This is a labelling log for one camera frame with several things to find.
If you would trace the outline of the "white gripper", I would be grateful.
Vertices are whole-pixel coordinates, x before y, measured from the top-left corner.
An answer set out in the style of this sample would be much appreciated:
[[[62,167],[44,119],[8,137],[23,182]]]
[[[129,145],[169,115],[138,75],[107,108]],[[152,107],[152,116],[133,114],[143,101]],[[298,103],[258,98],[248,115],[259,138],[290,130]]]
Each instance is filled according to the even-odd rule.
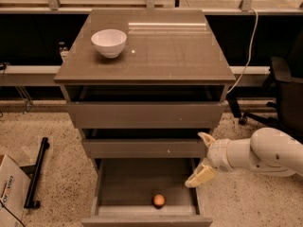
[[[208,147],[206,158],[212,167],[197,167],[185,181],[187,188],[195,188],[202,183],[212,180],[217,175],[216,170],[219,172],[233,171],[233,167],[230,165],[227,157],[227,147],[230,140],[215,140],[210,134],[205,132],[199,132],[198,135]]]

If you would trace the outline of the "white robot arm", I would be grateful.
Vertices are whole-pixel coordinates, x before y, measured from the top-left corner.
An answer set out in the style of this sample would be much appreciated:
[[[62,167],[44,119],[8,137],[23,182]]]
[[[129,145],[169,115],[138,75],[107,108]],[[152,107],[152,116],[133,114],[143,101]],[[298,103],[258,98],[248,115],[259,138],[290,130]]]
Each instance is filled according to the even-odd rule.
[[[218,172],[242,168],[270,176],[303,175],[303,145],[283,131],[262,128],[250,138],[240,140],[214,139],[204,132],[198,135],[207,153],[185,181],[188,188],[210,181]]]

